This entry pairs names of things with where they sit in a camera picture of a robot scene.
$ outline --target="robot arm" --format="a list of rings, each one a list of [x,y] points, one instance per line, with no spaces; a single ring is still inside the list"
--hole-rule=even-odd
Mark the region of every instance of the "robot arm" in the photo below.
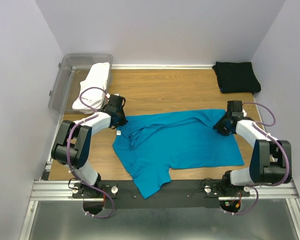
[[[286,173],[286,162],[283,159],[282,152],[275,143],[261,134],[253,125],[255,125],[255,122],[250,117],[245,116],[241,101],[228,101],[226,113],[213,126],[221,135],[238,134],[242,136],[253,147],[249,167],[227,171],[222,177],[222,180],[228,185],[274,184],[283,179]],[[290,168],[288,178],[284,183],[289,183],[292,177],[291,145],[286,140],[277,141],[288,157]]]
[[[88,161],[91,137],[102,129],[116,128],[127,123],[123,110],[125,102],[124,97],[112,94],[108,104],[95,113],[98,117],[82,123],[73,133],[75,143],[70,145],[70,160],[71,165],[74,167],[73,171],[80,179],[96,188],[101,186],[101,176]],[[70,130],[81,121],[65,120],[60,125],[51,150],[51,157],[62,165],[68,165],[67,141]]]

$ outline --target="black folded cloth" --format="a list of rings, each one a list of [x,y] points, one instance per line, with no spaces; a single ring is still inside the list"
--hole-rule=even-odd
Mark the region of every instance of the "black folded cloth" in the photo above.
[[[261,91],[251,62],[216,62],[215,71],[220,91],[227,93],[258,93]]]

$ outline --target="white towel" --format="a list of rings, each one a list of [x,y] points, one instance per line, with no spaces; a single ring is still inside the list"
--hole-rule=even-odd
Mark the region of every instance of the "white towel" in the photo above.
[[[106,91],[109,68],[110,64],[108,62],[96,63],[92,65],[88,76],[86,76],[86,79],[80,82],[79,96],[84,90],[91,87],[98,87]],[[72,109],[80,111],[84,114],[91,114],[92,111],[89,111],[90,108],[86,107],[81,103],[81,101],[79,100],[79,96],[73,102]],[[102,107],[104,99],[105,93],[99,89],[90,89],[82,95],[82,101],[95,109],[100,109]]]

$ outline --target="gray floor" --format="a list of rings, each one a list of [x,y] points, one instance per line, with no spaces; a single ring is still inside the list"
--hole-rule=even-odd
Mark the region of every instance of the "gray floor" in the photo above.
[[[251,200],[245,200],[249,206]],[[81,202],[40,202],[31,240],[294,240],[286,200],[259,200],[241,216],[218,209],[118,209],[109,219],[84,215]]]

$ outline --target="plastic container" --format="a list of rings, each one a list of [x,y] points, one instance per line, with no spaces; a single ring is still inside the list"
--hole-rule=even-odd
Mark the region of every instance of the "plastic container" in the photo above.
[[[71,53],[63,57],[59,64],[59,72],[53,90],[50,92],[49,108],[59,113],[78,113],[72,109],[72,103],[79,96],[80,82],[86,76],[92,65],[97,63],[110,64],[107,91],[112,82],[113,57],[107,53]]]

